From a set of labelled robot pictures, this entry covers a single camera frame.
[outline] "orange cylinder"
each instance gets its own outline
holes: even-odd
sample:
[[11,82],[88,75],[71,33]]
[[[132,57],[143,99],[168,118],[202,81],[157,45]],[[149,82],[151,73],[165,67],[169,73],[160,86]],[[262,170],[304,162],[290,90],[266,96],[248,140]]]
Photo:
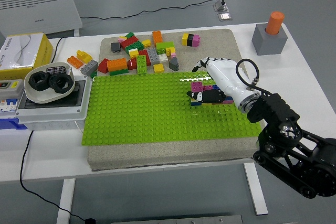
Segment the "orange cylinder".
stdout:
[[276,35],[280,31],[285,15],[282,12],[272,12],[265,31],[270,35]]

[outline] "gray floor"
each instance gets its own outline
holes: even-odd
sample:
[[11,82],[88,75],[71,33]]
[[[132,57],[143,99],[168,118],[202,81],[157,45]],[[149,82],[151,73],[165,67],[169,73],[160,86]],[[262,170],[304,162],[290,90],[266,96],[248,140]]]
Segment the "gray floor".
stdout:
[[[186,6],[204,0],[75,0],[81,17],[127,16],[142,10],[169,6]],[[153,31],[189,27],[266,22],[274,10],[284,12],[284,23],[291,32],[310,68],[319,81],[328,100],[336,110],[334,85],[336,47],[334,21],[335,0],[225,0],[232,21],[220,22],[212,3],[189,7],[185,10],[162,10],[128,19],[98,21],[83,20],[82,36]],[[70,33],[51,35],[60,37]],[[265,192],[268,216],[256,217],[243,168],[211,167],[112,177],[78,179],[74,195],[74,211],[85,218],[93,217],[98,223],[110,220],[154,218],[160,216],[206,215],[215,213],[242,214],[244,223],[336,223],[332,206],[336,197],[306,200],[285,184],[258,169]],[[59,182],[30,183],[43,194],[57,201]],[[47,203],[31,204],[31,195],[17,185],[0,185],[0,216],[7,216],[6,223],[54,223],[44,219],[45,213],[57,216],[57,211]]]

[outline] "black cable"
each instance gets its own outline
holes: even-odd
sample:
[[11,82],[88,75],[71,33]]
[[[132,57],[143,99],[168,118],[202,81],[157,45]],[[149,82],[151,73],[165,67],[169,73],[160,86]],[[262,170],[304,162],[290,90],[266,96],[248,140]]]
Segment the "black cable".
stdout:
[[214,0],[206,0],[206,1],[203,1],[203,2],[200,2],[200,3],[196,3],[196,4],[190,4],[190,5],[187,5],[185,7],[178,7],[178,6],[171,6],[171,7],[163,7],[163,8],[160,8],[160,9],[157,9],[157,10],[143,10],[137,14],[133,14],[133,15],[130,15],[130,16],[126,16],[126,17],[109,17],[109,18],[100,18],[100,17],[80,17],[82,19],[88,19],[88,18],[97,18],[97,19],[101,19],[101,20],[107,20],[107,19],[112,19],[112,18],[121,18],[121,19],[124,19],[124,18],[130,18],[130,17],[134,17],[134,16],[138,16],[142,13],[155,13],[155,12],[158,12],[160,10],[170,10],[170,9],[186,9],[187,7],[189,6],[193,6],[193,5],[201,5],[201,4],[204,4],[206,2],[210,2],[210,1],[214,1]]
[[20,170],[20,184],[21,184],[22,188],[23,188],[25,191],[27,191],[28,193],[34,194],[34,195],[36,195],[37,197],[39,197],[40,199],[42,199],[42,200],[44,200],[44,201],[46,201],[46,202],[48,202],[48,203],[50,203],[50,204],[53,204],[54,206],[58,207],[59,209],[61,209],[61,210],[63,210],[63,211],[68,212],[70,215],[75,216],[75,217],[78,217],[78,218],[81,219],[82,221],[85,221],[85,220],[84,220],[83,218],[81,218],[80,216],[78,216],[78,215],[74,215],[74,214],[72,214],[70,211],[68,211],[67,209],[63,209],[63,208],[61,208],[61,207],[60,207],[59,205],[57,205],[56,203],[51,202],[51,201],[49,201],[49,200],[46,200],[45,198],[43,198],[43,197],[40,196],[39,194],[37,194],[37,193],[35,193],[35,192],[33,192],[33,191],[28,190],[28,189],[23,185],[23,181],[22,181],[23,164],[24,164],[24,161],[25,161],[25,156],[26,156],[26,153],[27,153],[27,150],[28,150],[28,147],[29,147],[29,144],[30,144],[30,139],[32,138],[32,134],[33,134],[33,132],[34,132],[34,131],[31,131],[31,133],[30,133],[30,136],[29,136],[29,139],[28,139],[28,143],[27,143],[27,147],[26,147],[25,152],[24,152],[23,157],[22,157],[21,170]]
[[50,63],[52,63],[52,62],[54,61],[54,59],[55,59],[55,57],[56,57],[56,52],[57,52],[58,44],[59,44],[60,41],[61,41],[62,39],[64,39],[64,38],[67,38],[67,37],[64,36],[64,37],[60,38],[59,41],[57,42],[57,45],[56,45],[56,48],[55,48],[55,54],[54,54],[54,57],[53,57],[53,59],[52,59],[52,61],[51,61]]
[[246,81],[241,77],[241,75],[240,75],[238,69],[239,69],[240,64],[242,64],[244,61],[248,61],[248,62],[250,62],[250,63],[254,66],[254,68],[255,68],[255,70],[256,70],[256,73],[257,73],[257,75],[256,75],[256,79],[259,79],[259,74],[260,74],[260,73],[259,73],[259,68],[258,68],[258,66],[255,64],[255,62],[252,61],[252,60],[250,60],[250,59],[242,59],[242,60],[240,60],[240,61],[237,63],[237,65],[236,65],[236,74],[238,75],[238,78],[239,78],[239,79],[243,82],[243,84],[245,84],[246,86],[248,86],[248,87],[250,87],[250,88],[252,88],[252,89],[256,89],[256,90],[261,91],[261,94],[272,95],[271,92],[269,92],[269,91],[267,91],[267,90],[265,90],[265,89],[259,88],[259,87],[257,87],[256,85],[250,84],[250,83],[246,82]]

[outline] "green lego brick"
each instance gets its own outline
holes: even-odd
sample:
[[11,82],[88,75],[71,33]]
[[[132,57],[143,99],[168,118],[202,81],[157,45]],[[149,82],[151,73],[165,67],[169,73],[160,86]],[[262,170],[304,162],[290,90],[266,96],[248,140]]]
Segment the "green lego brick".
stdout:
[[143,50],[145,47],[143,45],[143,43],[141,43],[140,41],[134,42],[133,44],[130,44],[129,46],[125,47],[125,52],[129,55],[129,50],[130,49],[135,49],[137,48],[138,50]]
[[258,136],[233,104],[191,106],[190,82],[206,72],[95,77],[83,145],[136,144]]
[[136,60],[138,74],[147,73],[146,55],[139,55]]
[[126,38],[131,38],[132,36],[134,36],[134,33],[128,33],[125,37]]
[[128,69],[121,69],[121,70],[117,70],[117,71],[112,71],[110,72],[111,76],[116,76],[118,74],[123,74],[123,73],[128,73]]
[[95,71],[95,72],[93,72],[91,75],[90,75],[90,77],[93,79],[94,77],[96,77],[97,76],[97,71]]
[[167,47],[174,47],[173,41],[156,43],[156,52],[158,55],[165,54]]

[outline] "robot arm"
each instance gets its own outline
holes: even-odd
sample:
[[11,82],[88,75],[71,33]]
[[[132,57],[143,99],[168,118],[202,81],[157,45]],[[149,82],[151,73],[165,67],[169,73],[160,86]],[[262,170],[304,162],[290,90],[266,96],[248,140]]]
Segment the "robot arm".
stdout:
[[[333,196],[336,193],[336,139],[322,138],[302,130],[297,121],[300,116],[278,94],[256,87],[256,79],[248,79],[239,65],[229,59],[205,58],[193,72],[205,67],[217,86],[233,98],[236,107],[247,113],[251,123],[264,119],[267,125],[259,134],[259,150],[253,159],[263,168],[307,198],[316,195]],[[203,100],[209,101],[210,93],[203,91]],[[313,150],[300,142],[302,138],[316,144]],[[278,161],[284,158],[285,164]]]

